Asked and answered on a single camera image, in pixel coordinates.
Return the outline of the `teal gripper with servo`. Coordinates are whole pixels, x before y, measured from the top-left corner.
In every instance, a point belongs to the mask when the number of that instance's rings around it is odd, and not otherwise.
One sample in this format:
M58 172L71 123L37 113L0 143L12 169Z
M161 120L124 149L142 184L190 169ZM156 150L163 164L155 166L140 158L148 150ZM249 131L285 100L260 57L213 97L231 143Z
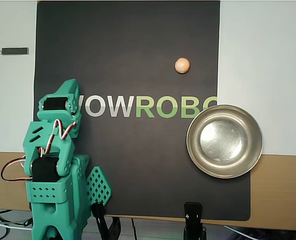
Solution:
M82 115L79 109L80 88L76 79L62 83L58 90L49 93L39 100L37 117L41 121L62 123L79 123Z

